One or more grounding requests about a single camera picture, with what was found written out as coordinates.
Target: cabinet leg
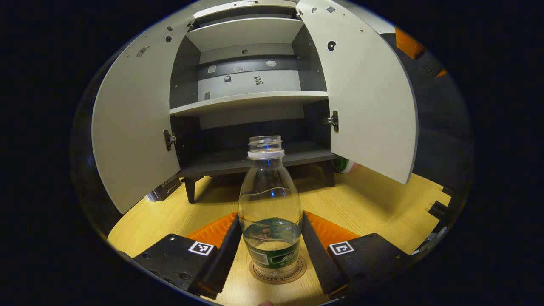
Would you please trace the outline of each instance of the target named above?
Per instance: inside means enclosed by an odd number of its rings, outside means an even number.
[[[327,186],[334,187],[336,185],[335,168],[332,165],[332,162],[331,161],[319,162],[318,166],[320,166],[321,169],[323,170],[323,174],[325,175],[325,181],[327,182]]]
[[[185,183],[185,191],[187,191],[187,199],[189,203],[195,203],[195,183],[204,176],[196,176],[192,178],[184,178],[183,182]]]

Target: orange object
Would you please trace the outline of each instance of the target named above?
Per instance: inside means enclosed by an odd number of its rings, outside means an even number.
[[[327,219],[323,219],[310,212],[304,211],[306,217],[310,221],[313,230],[316,232],[319,241],[321,242],[325,250],[328,249],[330,244],[343,242],[360,236],[350,232],[349,230],[330,222]]]
[[[442,70],[440,70],[440,72],[439,72],[435,77],[443,76],[443,75],[445,75],[446,73],[447,73],[446,70],[445,70],[445,69],[442,69]]]
[[[233,212],[230,215],[217,219],[214,222],[192,232],[187,236],[187,238],[197,240],[199,242],[213,244],[219,249],[223,243],[223,239],[227,235],[228,228],[231,227],[237,214],[238,212]]]
[[[414,38],[395,27],[397,48],[401,49],[411,59],[415,59],[425,48]]]

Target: wooden floor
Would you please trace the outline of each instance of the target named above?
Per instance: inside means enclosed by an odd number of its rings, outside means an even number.
[[[289,168],[299,190],[302,209],[324,217],[361,236],[378,233],[411,254],[438,223],[428,211],[438,200],[448,205],[442,186],[412,174],[402,185],[358,165],[349,174],[335,173],[337,185],[327,187],[316,166]],[[244,175],[205,177],[196,183],[197,203],[189,204],[182,185],[164,202],[142,200],[117,223],[108,241],[135,257],[173,233],[185,236],[238,210]],[[250,257],[240,241],[223,292],[214,302],[256,306],[270,300],[274,305],[316,305],[329,299],[323,294],[304,240],[300,255],[308,269],[298,280],[283,285],[261,283],[249,272]]]

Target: cork coaster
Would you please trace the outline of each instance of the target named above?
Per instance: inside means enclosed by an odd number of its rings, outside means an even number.
[[[280,285],[280,284],[291,283],[299,279],[302,275],[304,275],[304,272],[306,272],[307,267],[308,266],[306,265],[306,260],[304,260],[304,258],[299,256],[299,258],[296,260],[296,266],[295,266],[295,269],[293,269],[293,272],[283,277],[272,278],[272,277],[263,275],[259,270],[255,268],[255,266],[253,265],[253,261],[249,264],[249,271],[251,272],[251,275],[253,275],[253,277],[262,281],[263,283]]]

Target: clear plastic bottle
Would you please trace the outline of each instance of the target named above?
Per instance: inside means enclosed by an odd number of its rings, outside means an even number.
[[[251,168],[245,176],[238,216],[255,267],[280,278],[296,268],[302,218],[300,197],[283,166],[281,136],[249,138]]]

